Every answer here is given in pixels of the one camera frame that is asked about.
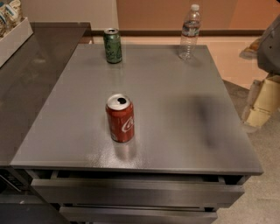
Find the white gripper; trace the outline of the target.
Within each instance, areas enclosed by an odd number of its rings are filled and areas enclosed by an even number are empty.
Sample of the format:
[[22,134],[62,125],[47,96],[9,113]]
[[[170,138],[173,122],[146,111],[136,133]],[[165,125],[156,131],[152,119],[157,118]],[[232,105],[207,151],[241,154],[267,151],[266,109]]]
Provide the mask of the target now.
[[280,76],[269,75],[262,81],[254,80],[248,105],[241,114],[241,126],[246,132],[255,132],[270,119],[268,113],[274,113],[280,107]]

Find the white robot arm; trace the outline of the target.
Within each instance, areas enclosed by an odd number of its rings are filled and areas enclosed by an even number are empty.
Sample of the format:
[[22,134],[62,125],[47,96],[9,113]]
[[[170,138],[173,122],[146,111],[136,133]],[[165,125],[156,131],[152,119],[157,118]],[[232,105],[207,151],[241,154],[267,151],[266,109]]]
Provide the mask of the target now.
[[280,15],[248,49],[255,50],[258,67],[268,73],[264,80],[253,81],[241,115],[243,128],[252,133],[280,108]]

